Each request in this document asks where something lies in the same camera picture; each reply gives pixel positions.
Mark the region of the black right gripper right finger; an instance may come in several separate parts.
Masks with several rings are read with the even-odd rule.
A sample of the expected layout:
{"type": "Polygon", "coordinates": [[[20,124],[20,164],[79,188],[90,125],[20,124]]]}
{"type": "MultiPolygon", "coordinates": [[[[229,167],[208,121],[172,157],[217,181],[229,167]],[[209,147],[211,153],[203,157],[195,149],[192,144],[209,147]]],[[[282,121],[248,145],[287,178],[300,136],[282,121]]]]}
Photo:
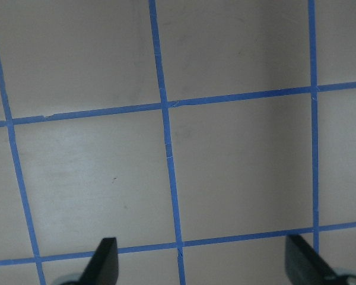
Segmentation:
{"type": "Polygon", "coordinates": [[[286,236],[284,265],[291,284],[338,283],[338,275],[300,235],[286,236]]]}

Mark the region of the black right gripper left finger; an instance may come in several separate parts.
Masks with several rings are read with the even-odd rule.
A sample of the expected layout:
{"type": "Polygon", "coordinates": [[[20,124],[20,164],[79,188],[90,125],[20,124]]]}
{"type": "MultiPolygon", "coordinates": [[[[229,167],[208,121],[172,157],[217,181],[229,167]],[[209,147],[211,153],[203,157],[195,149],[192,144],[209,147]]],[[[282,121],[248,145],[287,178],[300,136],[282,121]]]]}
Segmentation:
{"type": "Polygon", "coordinates": [[[119,276],[117,240],[103,238],[90,262],[78,280],[78,284],[112,285],[119,276]]]}

